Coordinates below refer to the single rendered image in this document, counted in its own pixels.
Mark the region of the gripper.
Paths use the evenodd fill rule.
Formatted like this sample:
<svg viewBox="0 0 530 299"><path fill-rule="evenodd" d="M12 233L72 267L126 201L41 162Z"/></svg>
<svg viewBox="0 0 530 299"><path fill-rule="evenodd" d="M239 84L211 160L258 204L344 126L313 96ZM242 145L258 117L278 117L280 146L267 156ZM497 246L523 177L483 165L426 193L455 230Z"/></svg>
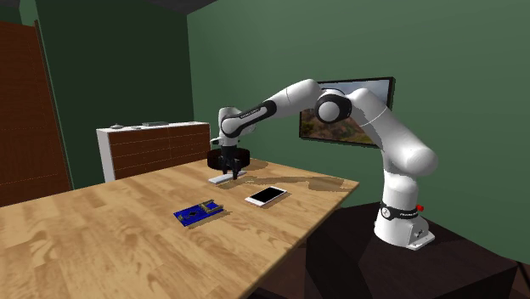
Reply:
<svg viewBox="0 0 530 299"><path fill-rule="evenodd" d="M232 146L222 146L221 147L221 161L223 163L223 174L228 173L228 165L232 165L233 180L238 178L240 171L240 162L236 157L238 147L236 145Z"/></svg>

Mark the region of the white flat bar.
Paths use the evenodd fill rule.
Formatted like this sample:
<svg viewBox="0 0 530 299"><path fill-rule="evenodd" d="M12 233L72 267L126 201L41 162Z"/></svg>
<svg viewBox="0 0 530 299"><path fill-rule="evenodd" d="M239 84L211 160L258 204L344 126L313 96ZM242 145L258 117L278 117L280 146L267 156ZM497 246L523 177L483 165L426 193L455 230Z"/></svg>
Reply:
<svg viewBox="0 0 530 299"><path fill-rule="evenodd" d="M226 174L214 177L214 178L209 178L208 181L210 183L220 184L220 183L227 182L229 180L235 180L245 174L247 174L247 171L245 170L238 171L236 175L230 172L230 173L226 173Z"/></svg>

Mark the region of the dark round bowl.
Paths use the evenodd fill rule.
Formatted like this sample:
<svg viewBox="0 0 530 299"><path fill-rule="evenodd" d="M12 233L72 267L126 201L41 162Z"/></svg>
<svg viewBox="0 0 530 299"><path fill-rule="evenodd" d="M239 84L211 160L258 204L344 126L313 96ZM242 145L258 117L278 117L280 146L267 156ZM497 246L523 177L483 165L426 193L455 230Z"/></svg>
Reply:
<svg viewBox="0 0 530 299"><path fill-rule="evenodd" d="M222 156L224 155L222 149L212 149L207 152L207 165L211 169L222 170ZM248 149L236 148L234 150L234 158L240 162L240 168L250 165L250 151Z"/></svg>

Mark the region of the white phone with black screen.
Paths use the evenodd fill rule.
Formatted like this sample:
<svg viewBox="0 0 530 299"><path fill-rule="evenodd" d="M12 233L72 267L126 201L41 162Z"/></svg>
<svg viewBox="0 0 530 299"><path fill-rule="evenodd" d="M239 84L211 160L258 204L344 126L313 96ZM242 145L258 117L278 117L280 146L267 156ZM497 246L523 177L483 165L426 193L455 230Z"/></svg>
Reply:
<svg viewBox="0 0 530 299"><path fill-rule="evenodd" d="M274 186L269 186L255 194L249 195L245 201L255 206L265 206L267 203L276 200L280 196L286 194L287 191Z"/></svg>

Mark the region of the blue circuit board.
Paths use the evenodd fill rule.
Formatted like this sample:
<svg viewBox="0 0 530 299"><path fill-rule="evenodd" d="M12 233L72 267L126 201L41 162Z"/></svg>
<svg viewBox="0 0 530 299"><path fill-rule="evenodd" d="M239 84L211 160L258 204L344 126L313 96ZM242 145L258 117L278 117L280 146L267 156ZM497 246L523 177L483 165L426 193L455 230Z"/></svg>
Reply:
<svg viewBox="0 0 530 299"><path fill-rule="evenodd" d="M173 216L184 227L188 227L191 224L197 223L223 211L223 205L216 204L214 200L207 200L198 205L174 212Z"/></svg>

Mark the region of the brown and white sideboard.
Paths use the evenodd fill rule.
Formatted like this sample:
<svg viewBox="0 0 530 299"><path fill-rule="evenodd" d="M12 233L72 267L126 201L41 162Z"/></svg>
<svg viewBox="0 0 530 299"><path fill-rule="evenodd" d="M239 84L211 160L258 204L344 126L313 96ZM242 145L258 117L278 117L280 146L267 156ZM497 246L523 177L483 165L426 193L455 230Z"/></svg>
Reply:
<svg viewBox="0 0 530 299"><path fill-rule="evenodd" d="M105 182L158 171L206 158L210 124L100 128L96 131Z"/></svg>

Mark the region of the dark robot stand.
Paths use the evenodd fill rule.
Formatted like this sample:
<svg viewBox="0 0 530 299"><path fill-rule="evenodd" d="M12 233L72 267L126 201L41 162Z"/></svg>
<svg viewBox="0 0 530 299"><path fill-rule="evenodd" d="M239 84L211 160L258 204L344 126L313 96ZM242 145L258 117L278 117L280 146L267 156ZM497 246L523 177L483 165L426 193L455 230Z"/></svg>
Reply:
<svg viewBox="0 0 530 299"><path fill-rule="evenodd" d="M511 260L430 223L418 251L374 233L375 203L334 211L307 239L306 269L323 299L508 299Z"/></svg>

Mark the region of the brown wooden door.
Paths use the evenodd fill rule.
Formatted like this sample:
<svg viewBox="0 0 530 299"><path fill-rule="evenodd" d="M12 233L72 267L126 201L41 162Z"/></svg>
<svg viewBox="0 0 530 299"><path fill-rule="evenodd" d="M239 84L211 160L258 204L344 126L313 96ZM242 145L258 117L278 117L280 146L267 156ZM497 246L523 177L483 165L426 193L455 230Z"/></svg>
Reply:
<svg viewBox="0 0 530 299"><path fill-rule="evenodd" d="M0 207L70 190L39 26L0 21Z"/></svg>

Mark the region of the landscape wall picture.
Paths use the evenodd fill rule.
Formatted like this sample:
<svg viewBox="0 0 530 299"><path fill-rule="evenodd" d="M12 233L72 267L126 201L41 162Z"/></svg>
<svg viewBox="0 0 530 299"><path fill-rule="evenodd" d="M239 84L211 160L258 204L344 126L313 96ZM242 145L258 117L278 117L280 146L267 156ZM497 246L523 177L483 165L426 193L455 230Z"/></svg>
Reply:
<svg viewBox="0 0 530 299"><path fill-rule="evenodd" d="M322 89L336 89L344 94L349 94L359 88L367 88L374 93L378 99L391 109L395 89L395 78L392 76L346 79L335 81L320 81ZM333 144L358 145L368 148L376 148L377 145L363 131L363 129L352 119L338 121L333 124L321 122L314 109L303 110L299 116L299 137L305 140L317 140Z"/></svg>

